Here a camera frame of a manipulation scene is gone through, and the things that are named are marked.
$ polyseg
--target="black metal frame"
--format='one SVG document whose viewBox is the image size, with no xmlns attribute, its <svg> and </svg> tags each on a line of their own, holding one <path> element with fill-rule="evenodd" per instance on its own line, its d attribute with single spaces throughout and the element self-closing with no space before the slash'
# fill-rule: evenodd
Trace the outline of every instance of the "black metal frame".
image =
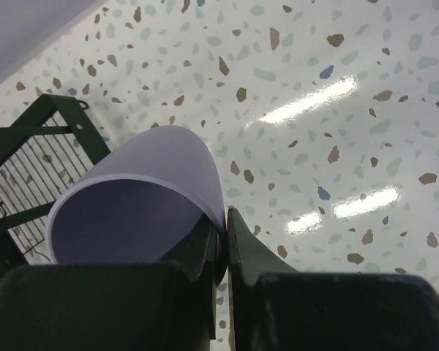
<svg viewBox="0 0 439 351">
<path fill-rule="evenodd" d="M 11 126 L 0 127 L 0 167 L 20 151 L 30 138 L 38 135 L 73 135 L 91 163 L 98 163 L 110 150 L 84 112 L 88 108 L 88 104 L 74 97 L 41 95 Z M 57 112 L 66 126 L 47 125 Z M 27 264 L 24 254 L 20 252 L 8 230 L 47 215 L 53 203 L 54 201 L 50 201 L 25 211 L 0 216 L 0 279 L 10 269 Z M 3 210 L 3 202 L 0 201 L 0 211 Z"/>
</svg>

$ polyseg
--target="metal grid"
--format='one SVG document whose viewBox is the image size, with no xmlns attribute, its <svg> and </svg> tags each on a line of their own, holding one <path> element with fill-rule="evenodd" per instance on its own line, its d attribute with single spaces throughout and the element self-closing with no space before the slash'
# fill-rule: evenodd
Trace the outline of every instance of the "metal grid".
<svg viewBox="0 0 439 351">
<path fill-rule="evenodd" d="M 64 127 L 55 113 L 44 127 Z M 0 218 L 51 203 L 93 164 L 71 135 L 29 138 L 0 167 Z M 44 243 L 47 216 L 12 228 L 9 233 L 30 264 L 50 263 Z"/>
</svg>

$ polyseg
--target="terrazzo floor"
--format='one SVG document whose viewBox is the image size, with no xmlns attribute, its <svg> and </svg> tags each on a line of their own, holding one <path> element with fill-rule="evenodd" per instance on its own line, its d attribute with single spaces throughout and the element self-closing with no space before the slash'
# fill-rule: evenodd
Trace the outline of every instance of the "terrazzo floor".
<svg viewBox="0 0 439 351">
<path fill-rule="evenodd" d="M 111 148 L 199 134 L 225 205 L 296 269 L 439 293 L 439 0 L 111 0 L 0 85 L 0 126 L 43 92 L 88 102 Z"/>
</svg>

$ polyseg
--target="wire cage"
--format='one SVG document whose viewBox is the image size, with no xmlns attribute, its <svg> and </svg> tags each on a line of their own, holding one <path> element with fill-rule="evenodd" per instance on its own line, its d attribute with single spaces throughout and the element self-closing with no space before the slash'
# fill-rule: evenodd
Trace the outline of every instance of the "wire cage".
<svg viewBox="0 0 439 351">
<path fill-rule="evenodd" d="M 50 262 L 47 214 L 60 195 L 110 153 L 74 97 L 43 94 L 0 128 L 0 279 Z"/>
</svg>

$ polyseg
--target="black plastic part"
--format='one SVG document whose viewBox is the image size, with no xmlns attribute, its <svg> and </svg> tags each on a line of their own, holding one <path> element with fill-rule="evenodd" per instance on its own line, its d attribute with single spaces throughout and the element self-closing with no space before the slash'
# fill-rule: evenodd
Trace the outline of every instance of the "black plastic part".
<svg viewBox="0 0 439 351">
<path fill-rule="evenodd" d="M 233 350 L 439 351 L 439 297 L 422 278 L 299 273 L 236 209 L 228 229 Z"/>
</svg>

